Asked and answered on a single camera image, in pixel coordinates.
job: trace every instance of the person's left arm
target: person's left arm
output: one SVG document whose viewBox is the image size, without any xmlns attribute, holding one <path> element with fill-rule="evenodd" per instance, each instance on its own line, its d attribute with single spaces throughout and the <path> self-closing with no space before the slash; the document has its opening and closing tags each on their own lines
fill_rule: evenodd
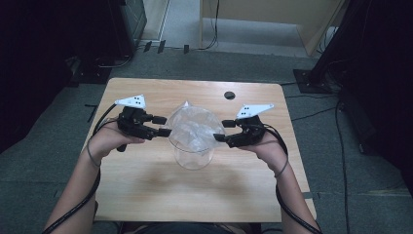
<svg viewBox="0 0 413 234">
<path fill-rule="evenodd" d="M 144 139 L 124 136 L 116 122 L 103 126 L 89 141 L 89 146 L 85 146 L 82 150 L 73 174 L 58 199 L 45 229 L 77 206 L 89 194 L 103 157 L 123 144 L 142 142 Z M 94 219 L 94 201 L 93 195 L 82 209 L 62 223 L 53 233 L 90 233 Z"/>
</svg>

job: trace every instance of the hand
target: hand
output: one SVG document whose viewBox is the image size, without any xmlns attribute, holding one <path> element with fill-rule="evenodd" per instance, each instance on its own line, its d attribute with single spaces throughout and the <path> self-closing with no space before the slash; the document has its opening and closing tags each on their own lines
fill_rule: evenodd
<svg viewBox="0 0 413 234">
<path fill-rule="evenodd" d="M 282 171 L 287 160 L 279 141 L 270 133 L 265 133 L 260 142 L 240 149 L 256 153 L 257 157 L 267 163 L 268 168 L 276 175 Z"/>
<path fill-rule="evenodd" d="M 143 143 L 145 139 L 126 136 L 118 129 L 117 122 L 111 122 L 100 127 L 99 131 L 92 137 L 89 148 L 94 157 L 103 158 L 112 149 L 123 144 Z"/>
</svg>

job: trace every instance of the wooden tabletop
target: wooden tabletop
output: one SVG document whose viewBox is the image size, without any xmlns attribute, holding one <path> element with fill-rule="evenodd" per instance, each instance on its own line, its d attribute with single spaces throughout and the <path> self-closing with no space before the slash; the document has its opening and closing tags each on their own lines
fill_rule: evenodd
<svg viewBox="0 0 413 234">
<path fill-rule="evenodd" d="M 228 100 L 227 91 L 236 97 Z M 277 84 L 113 78 L 108 82 L 90 129 L 116 99 L 144 95 L 148 114 L 169 117 L 188 100 L 212 111 L 220 120 L 234 120 L 243 104 L 273 103 L 261 113 L 263 123 L 276 128 L 284 139 L 289 161 L 303 192 L 309 192 L 288 109 Z M 108 117 L 116 117 L 122 106 Z M 240 128 L 226 129 L 227 134 Z M 209 165 L 187 170 L 174 159 L 169 140 L 155 137 L 143 144 L 113 150 L 103 159 L 96 192 L 96 220 L 280 222 L 276 180 L 266 164 L 250 152 L 228 146 L 214 150 Z M 307 199 L 316 216 L 312 199 Z"/>
</svg>

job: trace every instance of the person's right arm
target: person's right arm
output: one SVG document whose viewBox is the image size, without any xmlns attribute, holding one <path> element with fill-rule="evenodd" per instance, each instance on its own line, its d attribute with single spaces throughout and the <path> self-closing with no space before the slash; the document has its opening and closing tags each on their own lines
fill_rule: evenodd
<svg viewBox="0 0 413 234">
<path fill-rule="evenodd" d="M 285 204 L 301 219 L 316 229 L 319 229 L 304 200 L 291 165 L 287 163 L 285 169 L 282 170 L 287 157 L 277 139 L 271 134 L 266 133 L 260 143 L 240 147 L 240 149 L 256 153 L 257 157 L 267 163 L 268 168 L 270 168 L 275 175 L 281 173 L 277 176 L 277 185 Z M 283 233 L 311 233 L 293 220 L 283 209 L 282 229 Z"/>
</svg>

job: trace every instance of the floor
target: floor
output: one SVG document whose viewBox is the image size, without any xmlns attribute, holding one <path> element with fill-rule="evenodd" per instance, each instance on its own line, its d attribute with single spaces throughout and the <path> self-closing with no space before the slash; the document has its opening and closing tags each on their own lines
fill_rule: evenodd
<svg viewBox="0 0 413 234">
<path fill-rule="evenodd" d="M 190 49 L 207 47 L 213 38 L 215 19 L 204 19 L 204 38 L 200 45 L 200 1 L 188 0 L 145 0 L 145 11 L 148 25 L 145 32 L 153 30 L 151 26 L 152 16 L 159 16 L 165 11 L 165 4 L 153 7 L 153 2 L 169 2 L 163 26 L 159 27 L 158 38 L 142 38 L 142 43 L 153 41 L 156 45 L 161 40 L 166 40 L 166 47 L 183 48 L 189 45 Z M 275 55 L 285 57 L 308 58 L 295 24 L 252 22 L 242 20 L 219 19 L 217 23 L 217 43 L 210 51 L 245 53 L 255 55 Z M 319 51 L 328 45 L 334 28 L 330 28 L 326 34 L 326 40 L 321 40 Z M 319 52 L 315 52 L 312 58 L 318 58 Z"/>
</svg>

